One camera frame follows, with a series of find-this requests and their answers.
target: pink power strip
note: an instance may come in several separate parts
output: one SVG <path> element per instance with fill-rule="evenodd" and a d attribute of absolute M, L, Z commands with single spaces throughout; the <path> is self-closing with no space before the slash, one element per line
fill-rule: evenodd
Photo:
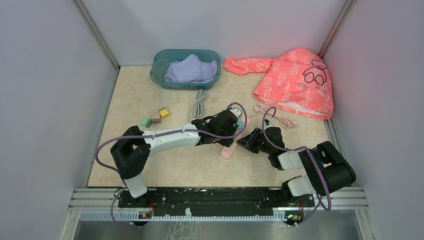
<path fill-rule="evenodd" d="M 244 131 L 235 138 L 235 140 L 231 144 L 231 146 L 224 147 L 224 149 L 221 151 L 221 156 L 223 156 L 226 159 L 230 159 L 231 158 L 231 155 L 233 154 L 234 150 L 237 147 L 237 142 L 236 141 L 242 138 L 243 134 L 245 134 L 246 129 L 248 129 L 248 126 L 249 126 L 250 123 L 251 123 L 251 119 L 250 118 L 247 118 L 247 123 L 245 124 L 246 127 L 244 128 Z"/>

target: robotic arm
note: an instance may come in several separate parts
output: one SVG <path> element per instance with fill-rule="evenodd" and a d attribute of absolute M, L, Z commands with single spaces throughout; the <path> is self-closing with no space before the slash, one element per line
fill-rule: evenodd
<path fill-rule="evenodd" d="M 118 140 L 110 149 L 113 160 L 133 198 L 144 195 L 148 188 L 143 180 L 142 171 L 149 156 L 169 149 L 200 146 L 218 143 L 229 147 L 234 139 L 221 139 L 202 132 L 218 136 L 233 136 L 237 131 L 237 121 L 242 112 L 237 108 L 226 109 L 214 116 L 193 120 L 182 127 L 161 131 L 141 131 L 138 126 L 130 127 L 123 136 L 153 136 L 149 138 L 132 138 Z M 265 134 L 277 146 L 284 148 L 279 127 L 271 126 L 266 120 Z M 252 153 L 268 154 L 271 165 L 279 170 L 305 168 L 307 175 L 296 177 L 282 184 L 282 193 L 288 202 L 296 201 L 299 196 L 319 193 L 325 196 L 324 187 L 318 177 L 306 151 L 283 151 L 272 146 L 261 129 L 238 140 L 237 143 Z M 319 165 L 332 193 L 356 181 L 355 172 L 343 156 L 329 142 L 323 142 L 310 149 Z"/>

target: sleeve of red fabric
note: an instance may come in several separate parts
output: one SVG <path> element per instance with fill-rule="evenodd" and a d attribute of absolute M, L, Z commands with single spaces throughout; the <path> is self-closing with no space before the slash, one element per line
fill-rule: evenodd
<path fill-rule="evenodd" d="M 256 58 L 227 58 L 223 68 L 228 72 L 243 75 L 248 73 L 266 73 L 274 59 L 267 57 Z"/>

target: plastic container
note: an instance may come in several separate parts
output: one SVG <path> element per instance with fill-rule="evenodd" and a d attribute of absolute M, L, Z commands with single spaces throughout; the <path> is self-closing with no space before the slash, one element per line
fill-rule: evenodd
<path fill-rule="evenodd" d="M 180 82 L 166 82 L 164 79 L 165 73 L 167 72 L 170 63 L 181 62 L 186 59 L 189 55 L 197 55 L 200 61 L 205 63 L 212 63 L 216 61 L 217 70 L 213 80 L 209 82 L 196 82 L 196 83 L 180 83 Z M 211 50 L 197 50 L 197 49 L 166 49 L 160 51 L 154 57 L 153 67 L 150 71 L 150 78 L 153 82 L 159 84 L 164 89 L 176 89 L 176 90 L 208 90 L 218 81 L 221 74 L 221 58 L 220 56 Z"/>

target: cloth in bin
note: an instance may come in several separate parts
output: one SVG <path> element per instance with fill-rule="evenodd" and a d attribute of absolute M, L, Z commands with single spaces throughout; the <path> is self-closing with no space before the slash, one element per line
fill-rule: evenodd
<path fill-rule="evenodd" d="M 333 88 L 323 60 L 306 48 L 277 58 L 227 58 L 223 68 L 243 75 L 266 73 L 253 96 L 269 106 L 316 119 L 333 114 Z"/>
<path fill-rule="evenodd" d="M 171 62 L 164 79 L 174 83 L 207 83 L 214 79 L 217 69 L 217 61 L 202 62 L 191 54 L 183 61 Z"/>

